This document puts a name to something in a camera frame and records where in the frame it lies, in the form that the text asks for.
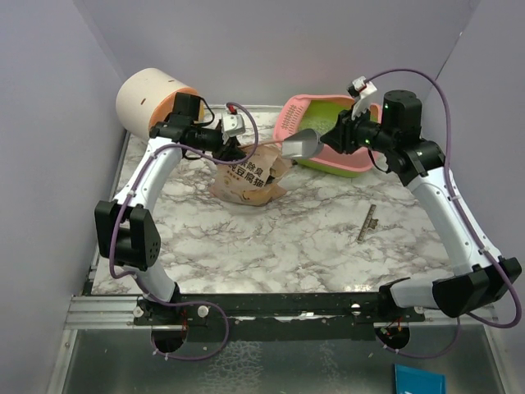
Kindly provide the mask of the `metal litter scoop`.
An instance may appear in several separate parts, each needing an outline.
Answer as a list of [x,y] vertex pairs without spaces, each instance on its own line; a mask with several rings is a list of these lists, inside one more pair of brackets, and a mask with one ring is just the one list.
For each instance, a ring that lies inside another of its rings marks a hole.
[[286,159],[310,159],[318,156],[323,148],[321,134],[308,128],[283,139],[281,156]]

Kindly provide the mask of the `cat litter paper bag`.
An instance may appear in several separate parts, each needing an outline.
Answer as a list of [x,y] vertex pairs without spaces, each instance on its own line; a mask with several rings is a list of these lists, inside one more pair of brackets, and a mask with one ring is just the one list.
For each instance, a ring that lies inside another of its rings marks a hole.
[[286,194],[279,182],[292,168],[272,142],[260,144],[253,156],[239,165],[219,165],[210,193],[225,202],[264,206]]

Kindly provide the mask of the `metal ruler bag clip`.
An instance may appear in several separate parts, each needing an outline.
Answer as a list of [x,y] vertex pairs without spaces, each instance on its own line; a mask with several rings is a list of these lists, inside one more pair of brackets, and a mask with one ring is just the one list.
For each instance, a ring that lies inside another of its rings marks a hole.
[[376,209],[377,209],[377,206],[375,204],[372,204],[370,208],[368,209],[366,217],[363,221],[363,225],[361,226],[359,234],[356,238],[356,241],[358,243],[363,243],[368,231],[373,230],[377,227],[378,220],[374,218]]

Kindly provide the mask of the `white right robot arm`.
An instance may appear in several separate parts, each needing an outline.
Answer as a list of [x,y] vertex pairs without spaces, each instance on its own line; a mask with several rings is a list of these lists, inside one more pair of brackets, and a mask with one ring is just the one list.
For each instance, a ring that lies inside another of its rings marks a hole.
[[381,286],[377,312],[395,321],[407,308],[438,309],[451,318],[499,300],[521,274],[516,258],[504,258],[482,233],[462,201],[440,146],[421,137],[422,103],[407,90],[385,94],[380,121],[370,111],[339,113],[321,138],[337,153],[360,148],[382,153],[387,169],[419,201],[450,259],[452,277],[432,281],[401,279]]

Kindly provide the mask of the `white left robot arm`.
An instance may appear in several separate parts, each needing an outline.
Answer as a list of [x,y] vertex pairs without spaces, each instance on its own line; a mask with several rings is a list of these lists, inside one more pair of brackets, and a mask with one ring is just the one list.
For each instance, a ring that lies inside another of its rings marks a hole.
[[240,149],[238,135],[245,131],[249,114],[237,103],[216,127],[201,121],[204,98],[177,93],[171,111],[148,129],[148,146],[126,185],[110,201],[94,210],[98,249],[109,262],[114,279],[132,277],[145,299],[154,302],[160,322],[174,323],[181,312],[180,288],[158,262],[161,237],[153,208],[167,178],[188,152],[215,164],[239,164],[249,155]]

